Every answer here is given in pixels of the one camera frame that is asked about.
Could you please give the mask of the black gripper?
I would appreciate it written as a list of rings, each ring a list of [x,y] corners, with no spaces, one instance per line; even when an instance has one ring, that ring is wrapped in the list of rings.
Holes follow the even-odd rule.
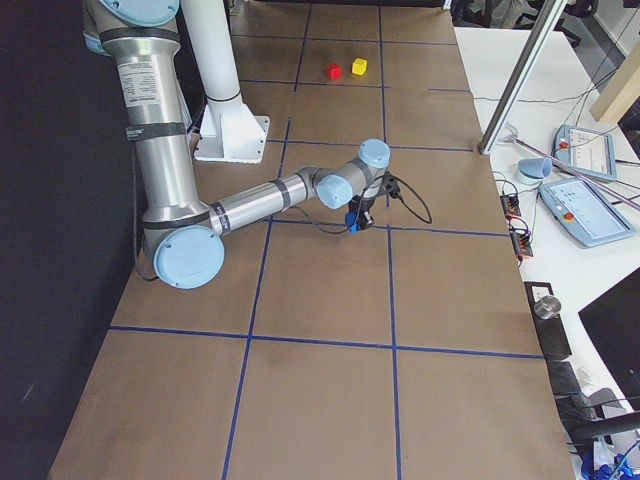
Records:
[[[374,218],[370,214],[370,210],[374,204],[374,198],[362,198],[361,196],[353,197],[348,203],[348,212],[345,214],[345,227],[349,231],[353,224],[357,224],[357,219],[362,220],[362,229],[366,230],[375,224]]]

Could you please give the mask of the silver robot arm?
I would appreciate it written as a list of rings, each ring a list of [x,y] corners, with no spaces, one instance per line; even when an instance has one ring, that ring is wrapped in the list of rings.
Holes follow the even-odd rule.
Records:
[[[164,283],[179,289],[208,283],[223,265],[226,234],[310,198],[331,209],[353,204],[349,226],[369,224],[391,154],[379,139],[363,141],[357,156],[337,169],[304,167],[214,203],[200,199],[174,64],[177,15],[186,21],[204,87],[203,159],[257,163],[269,128],[242,99],[222,2],[87,1],[83,14],[87,47],[117,65],[126,136],[148,202],[144,249]]]

